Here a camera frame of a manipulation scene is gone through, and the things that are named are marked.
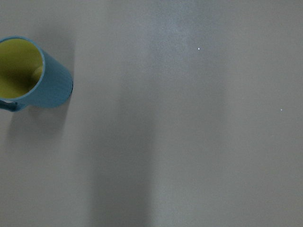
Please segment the blue mug yellow inside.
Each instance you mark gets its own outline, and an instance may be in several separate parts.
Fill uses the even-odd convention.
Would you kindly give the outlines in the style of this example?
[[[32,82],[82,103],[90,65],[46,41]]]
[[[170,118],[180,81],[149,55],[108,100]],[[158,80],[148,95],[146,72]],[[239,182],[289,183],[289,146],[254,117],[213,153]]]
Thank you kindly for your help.
[[[0,41],[0,107],[17,112],[32,105],[53,108],[70,97],[69,71],[34,41],[5,37]]]

